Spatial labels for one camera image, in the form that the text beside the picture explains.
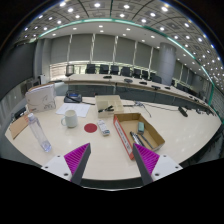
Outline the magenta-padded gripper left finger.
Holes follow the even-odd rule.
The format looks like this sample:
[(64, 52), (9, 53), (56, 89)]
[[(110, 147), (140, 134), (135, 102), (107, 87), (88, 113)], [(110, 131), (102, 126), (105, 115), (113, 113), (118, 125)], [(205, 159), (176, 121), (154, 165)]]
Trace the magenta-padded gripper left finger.
[(91, 145), (87, 143), (66, 155), (55, 156), (42, 169), (79, 185), (90, 154)]

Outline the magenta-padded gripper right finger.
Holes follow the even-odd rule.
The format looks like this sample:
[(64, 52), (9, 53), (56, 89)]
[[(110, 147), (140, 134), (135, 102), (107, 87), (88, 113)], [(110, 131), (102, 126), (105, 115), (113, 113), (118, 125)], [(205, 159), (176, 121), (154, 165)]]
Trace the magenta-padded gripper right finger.
[(164, 178), (182, 169), (182, 167), (168, 155), (158, 155), (157, 153), (136, 143), (133, 144), (133, 155), (137, 162), (144, 185)]

